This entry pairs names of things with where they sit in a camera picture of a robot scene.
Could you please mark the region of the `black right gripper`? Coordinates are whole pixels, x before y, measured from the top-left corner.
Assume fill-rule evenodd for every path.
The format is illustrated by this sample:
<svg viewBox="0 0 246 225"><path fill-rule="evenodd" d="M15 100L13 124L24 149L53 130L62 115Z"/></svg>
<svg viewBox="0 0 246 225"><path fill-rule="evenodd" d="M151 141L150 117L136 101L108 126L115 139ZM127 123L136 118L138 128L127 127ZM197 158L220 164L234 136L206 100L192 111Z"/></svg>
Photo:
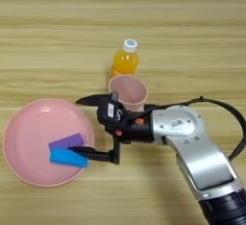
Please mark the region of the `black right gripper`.
<svg viewBox="0 0 246 225"><path fill-rule="evenodd" d="M107 94L93 94L76 101L77 105L97 107ZM108 152L98 151L93 147L83 146L81 138L71 138L68 142L70 150L92 161L119 164L120 142L153 142L151 116L149 113L130 112L124 107L114 107L102 113L102 124L107 133L113 137L113 148Z"/></svg>

